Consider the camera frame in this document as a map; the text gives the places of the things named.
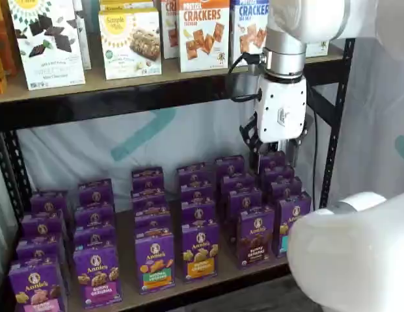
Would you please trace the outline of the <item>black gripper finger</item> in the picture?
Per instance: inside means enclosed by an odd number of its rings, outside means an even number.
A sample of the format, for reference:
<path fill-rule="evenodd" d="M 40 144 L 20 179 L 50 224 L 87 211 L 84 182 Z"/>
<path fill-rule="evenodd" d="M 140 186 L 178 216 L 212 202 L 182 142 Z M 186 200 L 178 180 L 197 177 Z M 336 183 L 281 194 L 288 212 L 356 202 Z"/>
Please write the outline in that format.
<path fill-rule="evenodd" d="M 286 159 L 291 166 L 297 165 L 300 147 L 314 124 L 313 117 L 306 117 L 303 125 L 302 133 L 299 137 L 288 140 L 286 144 Z"/>
<path fill-rule="evenodd" d="M 264 143 L 259 138 L 257 119 L 254 113 L 245 126 L 239 126 L 241 138 L 249 149 L 249 167 L 254 173 L 260 172 L 261 158 L 270 152 L 270 143 Z"/>

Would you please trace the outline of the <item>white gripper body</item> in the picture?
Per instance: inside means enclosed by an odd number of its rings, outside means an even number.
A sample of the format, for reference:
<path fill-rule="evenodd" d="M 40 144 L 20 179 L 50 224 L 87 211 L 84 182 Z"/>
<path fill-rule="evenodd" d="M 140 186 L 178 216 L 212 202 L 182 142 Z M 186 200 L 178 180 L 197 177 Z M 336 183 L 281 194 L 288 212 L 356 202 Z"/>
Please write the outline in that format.
<path fill-rule="evenodd" d="M 306 79 L 289 83 L 274 82 L 261 75 L 258 90 L 261 99 L 254 102 L 258 137 L 263 143 L 298 138 L 306 115 Z"/>

